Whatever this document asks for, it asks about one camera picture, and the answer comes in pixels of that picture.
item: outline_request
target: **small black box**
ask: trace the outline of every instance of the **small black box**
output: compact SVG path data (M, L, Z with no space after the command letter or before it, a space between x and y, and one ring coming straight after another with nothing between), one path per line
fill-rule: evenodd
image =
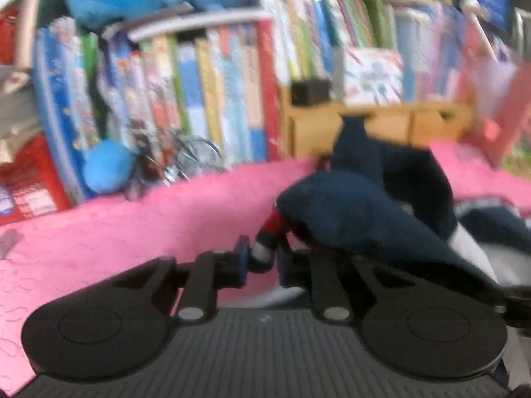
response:
M330 81L328 79L308 79L291 84L291 104L293 106L314 106L330 101Z

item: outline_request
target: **red box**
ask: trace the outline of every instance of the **red box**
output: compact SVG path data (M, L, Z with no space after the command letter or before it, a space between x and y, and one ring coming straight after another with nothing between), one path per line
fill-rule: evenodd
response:
M44 135L0 165L0 226L70 208Z
M17 42L18 9L0 13L0 64L12 64Z

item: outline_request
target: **pink blanket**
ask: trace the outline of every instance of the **pink blanket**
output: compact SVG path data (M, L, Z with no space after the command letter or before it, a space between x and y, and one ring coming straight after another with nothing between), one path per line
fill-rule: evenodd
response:
M456 198L500 195L531 208L531 184L491 171L452 143L433 151ZM27 316L40 305L162 255L181 262L206 250L231 248L238 235L254 235L276 196L313 169L310 161L239 168L172 187L158 187L138 203L99 198L75 210L15 224L23 240L0 260L0 388L13 394L32 376L20 344ZM250 276L241 292L270 287L274 273Z

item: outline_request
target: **round black pad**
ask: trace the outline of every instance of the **round black pad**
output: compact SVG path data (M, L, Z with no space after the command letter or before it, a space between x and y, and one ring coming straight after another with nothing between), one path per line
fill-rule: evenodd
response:
M168 320L136 289L83 291L35 311L22 329L32 367L69 380L110 378L149 362Z
M431 284L385 289L363 338L385 364L415 377L457 380L497 363L507 330L490 307Z

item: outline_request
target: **book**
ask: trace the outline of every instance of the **book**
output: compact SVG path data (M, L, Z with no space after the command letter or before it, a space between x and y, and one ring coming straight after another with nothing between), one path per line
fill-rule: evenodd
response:
M221 127L221 137L223 140L223 156L225 167L231 167L238 162L237 133L232 124L228 104L227 91L225 87L225 65L229 59L228 41L226 32L219 29L209 28L206 31L210 47L212 71L214 72L214 85L218 98L218 116Z
M346 47L343 67L345 105L400 103L403 66L398 52Z
M34 84L48 147L65 191L75 204L95 196L84 182L83 154L74 147L75 127L65 88L66 67L57 38L57 21L40 29L35 42Z
M169 127L172 129L180 129L181 118L179 116L179 109L177 108L177 97L175 96L173 78L173 50L171 49L167 36L155 36L151 42L157 62L161 87L163 89L164 106Z
M203 89L203 103L208 123L209 138L218 147L222 146L221 128L219 126L218 98L216 93L216 80L210 58L210 49L206 38L198 38L195 41L197 64L201 76Z
M190 122L188 121L186 105L184 104L183 84L181 82L181 72L179 71L179 41L174 35L168 36L168 40L172 50L173 85L177 100L177 110L181 118L181 131L183 134L189 135Z
M106 63L110 105L116 118L113 123L117 124L117 127L111 131L116 131L118 140L123 145L133 148L134 139L130 130L131 121L125 96L125 70L128 66L130 52L127 35L119 32L108 42Z
M130 114L131 126L134 132L146 134L151 146L153 158L159 165L163 166L164 155L160 146L157 126L155 125L153 114L151 113L151 108L149 105L144 67L142 65L142 58L139 51L133 51L131 53L131 73L133 78L133 86L136 90L139 101L139 106L135 108L137 113Z
M306 23L309 33L310 49L309 53L312 54L312 61L315 70L315 77L325 78L325 62L321 51L321 39L319 34L319 27L317 24L317 17L315 14L314 0L302 0L304 10L306 12Z
M264 127L267 140L267 159L278 160L279 152L279 115L277 80L273 67L273 43L271 22L256 22L257 48L260 61L260 82L262 86L262 107L264 109Z
M283 85L289 84L289 70L287 49L282 40L282 20L280 18L280 2L278 0L260 0L260 5L267 10L273 18L273 42L274 42L274 70L278 82Z
M314 45L310 33L309 19L306 13L308 0L293 0L296 9L296 15L298 18L299 28L302 32L302 40L304 45L304 55L306 56L308 65L308 77L307 79L314 79L317 77L317 69L314 61Z
M240 34L242 39L244 101L251 135L252 156L254 162L261 162L267 160L267 151L262 95L260 92L260 61L257 49L257 33L254 26L245 24L240 27Z
M334 33L335 46L348 46L354 45L351 39L347 23L343 17L341 7L339 6L339 0L325 0L325 8L330 15L330 25Z
M192 135L209 139L199 66L193 42L179 44L179 71L183 85L184 103L190 122L190 132Z
M81 151L83 155L90 150L88 137L86 136L81 118L81 108L83 107L83 97L80 86L77 85L78 77L75 74L77 58L73 47L75 37L75 21L73 18L59 18L53 27L55 36L59 40L59 49L62 62L65 68L65 88L68 95L68 114L75 129L74 147Z
M325 9L321 0L313 0L313 11L319 37L319 46L323 60L323 67L330 76L333 73L332 45L330 42L329 27L327 24Z
M251 133L247 121L247 111L243 93L242 74L242 45L237 26L230 26L226 29L230 65L226 65L224 71L227 97L233 107L233 124L236 129L238 139L238 158L241 163L253 161L253 149L251 146Z
M292 81L300 81L302 79L301 67L298 63L297 49L295 47L295 41L291 34L290 20L288 14L288 8L284 0L277 0L278 12L280 19L280 35L283 46L285 48L285 54L288 63L289 76Z
M151 41L141 42L140 51L144 65L148 102L151 108L153 122L155 123L155 127L157 127L157 135L163 151L164 163L166 164L167 160L171 159L173 146L168 116L164 108L165 101L162 79L157 68L157 61Z
M304 35L301 29L301 23L297 14L295 0L284 0L286 2L286 9L289 17L289 29L291 37L295 45L297 53L297 63L301 68L301 78L310 79L310 68L308 66L308 59L306 56L306 45L304 42Z

